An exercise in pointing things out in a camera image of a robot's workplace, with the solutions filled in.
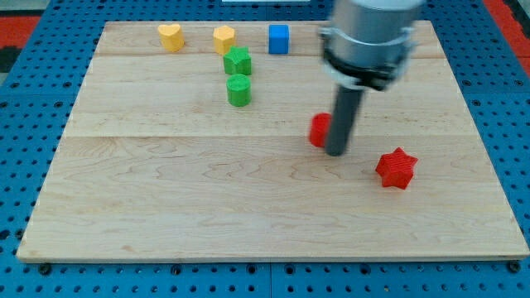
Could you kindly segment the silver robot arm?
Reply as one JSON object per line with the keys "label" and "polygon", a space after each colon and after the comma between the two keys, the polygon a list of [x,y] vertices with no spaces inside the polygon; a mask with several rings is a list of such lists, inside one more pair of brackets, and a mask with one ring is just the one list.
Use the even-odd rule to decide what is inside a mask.
{"label": "silver robot arm", "polygon": [[385,90],[401,77],[416,46],[423,0],[336,0],[319,29],[325,72],[346,90]]}

